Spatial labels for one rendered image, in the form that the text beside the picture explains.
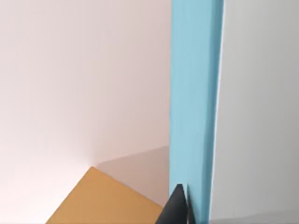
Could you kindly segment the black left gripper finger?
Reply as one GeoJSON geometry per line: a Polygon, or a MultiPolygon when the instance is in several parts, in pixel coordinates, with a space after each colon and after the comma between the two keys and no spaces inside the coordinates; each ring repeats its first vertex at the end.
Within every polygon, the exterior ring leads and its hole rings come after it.
{"type": "Polygon", "coordinates": [[[188,206],[182,184],[177,184],[155,224],[187,224],[188,206]]]}

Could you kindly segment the light blue board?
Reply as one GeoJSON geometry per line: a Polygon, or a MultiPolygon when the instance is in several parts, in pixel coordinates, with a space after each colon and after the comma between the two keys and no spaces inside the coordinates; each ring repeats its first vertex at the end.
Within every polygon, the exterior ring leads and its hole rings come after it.
{"type": "Polygon", "coordinates": [[[172,0],[169,190],[181,183],[196,224],[210,219],[224,0],[172,0]]]}

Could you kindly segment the flat yellow square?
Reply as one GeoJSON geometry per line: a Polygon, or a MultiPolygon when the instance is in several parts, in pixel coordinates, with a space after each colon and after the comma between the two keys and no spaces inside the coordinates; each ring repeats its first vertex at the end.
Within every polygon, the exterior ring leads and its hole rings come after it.
{"type": "Polygon", "coordinates": [[[90,167],[46,224],[155,224],[162,206],[90,167]]]}

